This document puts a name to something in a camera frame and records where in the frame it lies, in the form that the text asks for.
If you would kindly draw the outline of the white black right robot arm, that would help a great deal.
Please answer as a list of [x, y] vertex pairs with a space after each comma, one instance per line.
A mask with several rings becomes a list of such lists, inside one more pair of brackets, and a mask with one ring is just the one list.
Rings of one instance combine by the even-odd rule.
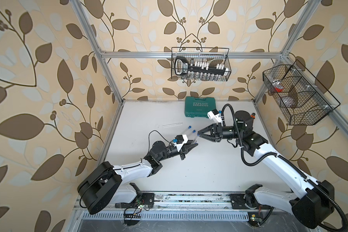
[[200, 130], [199, 137], [211, 142], [235, 140], [241, 148], [241, 160], [254, 167], [265, 164], [290, 188], [290, 192], [273, 190], [262, 184], [255, 184], [245, 191], [245, 206], [256, 209], [260, 206], [277, 208], [296, 217], [304, 226], [315, 229], [331, 215], [334, 204], [334, 188], [327, 182], [320, 182], [282, 156], [260, 134], [254, 132], [255, 114], [237, 111], [233, 114], [233, 125], [226, 126], [224, 114], [217, 110], [207, 113], [214, 124]]

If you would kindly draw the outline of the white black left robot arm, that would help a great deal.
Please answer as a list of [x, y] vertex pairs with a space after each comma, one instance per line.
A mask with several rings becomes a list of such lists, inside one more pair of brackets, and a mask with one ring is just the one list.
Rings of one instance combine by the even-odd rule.
[[182, 160], [197, 147], [197, 143], [188, 141], [180, 146], [165, 145], [156, 141], [147, 155], [131, 164], [113, 166], [105, 161], [79, 184], [77, 191], [84, 203], [82, 208], [94, 215], [109, 204], [127, 204], [134, 207], [141, 200], [141, 191], [134, 180], [155, 175], [161, 168], [161, 161], [179, 156]]

